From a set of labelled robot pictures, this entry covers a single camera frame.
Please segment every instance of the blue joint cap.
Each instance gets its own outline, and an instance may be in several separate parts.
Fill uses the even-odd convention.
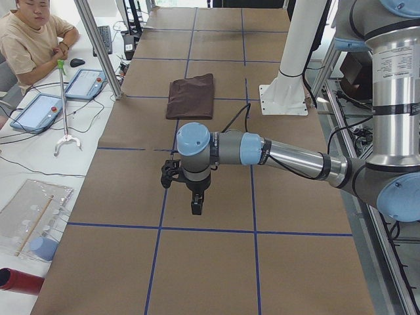
[[[210,142],[210,132],[201,123],[187,123],[177,132],[177,149],[182,156],[200,153]]]
[[[420,220],[420,173],[402,175],[382,189],[377,209],[394,220]]]
[[[403,18],[420,18],[419,0],[380,0],[382,5]]]
[[[258,164],[261,159],[261,138],[256,133],[244,133],[241,139],[242,165]]]
[[[353,39],[334,38],[334,46],[338,51],[369,51],[364,41]]]

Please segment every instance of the white desk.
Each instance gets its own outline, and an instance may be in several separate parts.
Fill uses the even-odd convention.
[[[114,31],[112,26],[121,20],[119,15],[115,18],[96,18],[96,23],[100,25],[110,25],[112,35],[115,37],[113,42],[113,55],[110,55],[110,60],[113,68],[116,70],[120,63],[118,56],[123,55],[123,40],[118,31]],[[83,24],[80,22],[77,25],[80,32],[79,41],[69,51],[68,59],[65,63],[65,71],[67,76],[64,77],[65,81],[69,81],[73,75],[80,68],[101,69],[98,58],[93,57],[92,45],[89,41],[87,33]],[[82,58],[86,64],[77,67],[70,67],[70,60],[73,58]],[[38,82],[36,85],[46,83],[59,82],[58,69],[52,71],[46,78]],[[46,86],[41,87],[39,90],[42,93],[53,95],[60,95],[60,86]],[[38,91],[30,91],[18,108],[24,108],[36,95]],[[44,173],[66,173],[66,174],[80,174],[86,175],[86,172],[91,164],[93,155],[96,151],[98,139],[100,138],[106,122],[114,105],[114,96],[109,85],[105,86],[104,90],[96,97],[96,100],[103,105],[103,110],[94,119],[91,128],[86,133],[80,133],[69,130],[69,134],[77,137],[81,141],[82,151],[71,142],[61,146],[58,157],[54,157],[54,147],[59,139],[64,135],[63,130],[49,129],[44,133],[37,135],[28,140],[17,142],[13,144],[2,144],[20,138],[26,138],[29,134],[19,135],[20,132],[10,128],[7,123],[0,130],[0,150],[1,156],[25,165],[26,167],[42,171]],[[84,131],[91,124],[93,117],[99,113],[102,106],[96,102],[90,102],[86,107],[78,111],[76,114],[71,114],[78,108],[82,107],[86,102],[69,101],[67,103],[68,109],[68,126],[76,128],[77,130]],[[60,121],[53,126],[55,129],[62,129],[63,122]],[[75,200],[79,194],[81,185],[84,178],[73,176],[46,176],[41,174],[31,173],[21,166],[8,163],[0,159],[0,209],[4,208],[6,204],[13,198],[18,189],[25,183],[27,179],[42,180],[54,184],[61,184],[74,189],[73,196],[70,198],[66,207],[71,210],[74,206]],[[0,268],[9,267],[30,274],[45,276],[49,269],[49,263],[29,260],[27,258],[18,258],[2,254],[0,252]],[[31,312],[33,304],[37,297],[25,295],[21,293],[13,293],[8,291],[0,291],[0,314],[4,315],[27,315]]]

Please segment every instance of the brown folded cloth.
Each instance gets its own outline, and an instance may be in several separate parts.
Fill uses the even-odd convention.
[[[167,119],[212,119],[215,86],[208,73],[171,82]]]

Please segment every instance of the keyboard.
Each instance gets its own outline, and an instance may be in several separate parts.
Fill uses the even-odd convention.
[[[112,37],[111,37],[111,28],[109,25],[98,26],[99,34],[104,42],[105,49],[108,51],[108,54],[112,54]],[[96,57],[95,49],[93,49],[93,56]]]

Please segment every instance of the tablet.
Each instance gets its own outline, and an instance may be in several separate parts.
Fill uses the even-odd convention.
[[[68,100],[92,100],[106,81],[102,70],[79,69],[66,87]]]
[[[40,133],[54,123],[62,107],[60,96],[38,94],[10,123],[10,126],[31,133]]]

